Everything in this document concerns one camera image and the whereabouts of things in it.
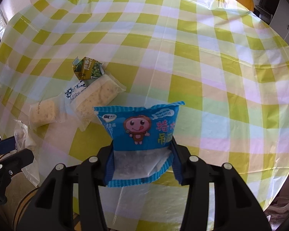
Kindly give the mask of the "blue cartoon snack packet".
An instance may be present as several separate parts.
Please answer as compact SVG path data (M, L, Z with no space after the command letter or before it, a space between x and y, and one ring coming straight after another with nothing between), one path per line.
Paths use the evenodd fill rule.
M158 180L173 162L170 148L183 101L150 108L99 106L98 120L112 139L106 166L108 187L128 187Z

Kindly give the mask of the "clear white nut packet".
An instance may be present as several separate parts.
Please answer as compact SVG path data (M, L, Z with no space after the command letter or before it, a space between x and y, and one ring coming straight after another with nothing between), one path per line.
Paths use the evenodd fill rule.
M14 137L15 137L16 150L19 152L24 149L28 149L32 151L34 155L33 162L22 168L22 172L24 173L24 176L28 179L28 181L30 181L35 187L38 187L38 185L40 184L39 164L38 164L39 148L37 147L36 142L29 134L28 126L19 120L15 120L15 122L16 125L14 129Z

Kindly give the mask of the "striped sofa cushion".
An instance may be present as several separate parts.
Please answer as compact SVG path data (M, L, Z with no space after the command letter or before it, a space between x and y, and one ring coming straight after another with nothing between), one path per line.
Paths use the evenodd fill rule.
M38 191L23 172L12 177L6 189L7 203L0 206L0 214L7 224L16 230L31 199Z

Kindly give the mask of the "clear packet beige cake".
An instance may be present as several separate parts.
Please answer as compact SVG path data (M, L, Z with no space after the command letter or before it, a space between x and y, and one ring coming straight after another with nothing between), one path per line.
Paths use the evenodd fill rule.
M65 96L69 99L71 110L77 118L78 128L85 131L87 126L97 117L94 108L107 106L114 98L126 90L111 74L104 74L93 80L90 85L84 81L69 88Z

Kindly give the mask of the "small olive green packet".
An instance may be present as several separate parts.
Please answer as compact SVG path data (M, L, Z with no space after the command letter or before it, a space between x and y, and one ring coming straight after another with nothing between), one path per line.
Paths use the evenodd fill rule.
M101 62L89 57L83 59L77 57L72 62L73 71L79 80L90 80L103 76L105 72L102 65Z

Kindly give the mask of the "green yellow checkered tablecloth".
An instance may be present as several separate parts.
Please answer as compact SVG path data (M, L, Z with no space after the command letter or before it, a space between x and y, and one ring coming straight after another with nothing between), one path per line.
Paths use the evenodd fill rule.
M0 46L0 135L77 82L76 57L126 87L114 105L184 101L177 143L231 163L262 208L289 175L289 46L236 0L36 0Z

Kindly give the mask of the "white cabinet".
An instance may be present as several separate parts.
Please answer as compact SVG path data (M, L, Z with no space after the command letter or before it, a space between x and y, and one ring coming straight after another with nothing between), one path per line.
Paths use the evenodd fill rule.
M276 12L269 25L289 45L289 3L287 0L279 1Z

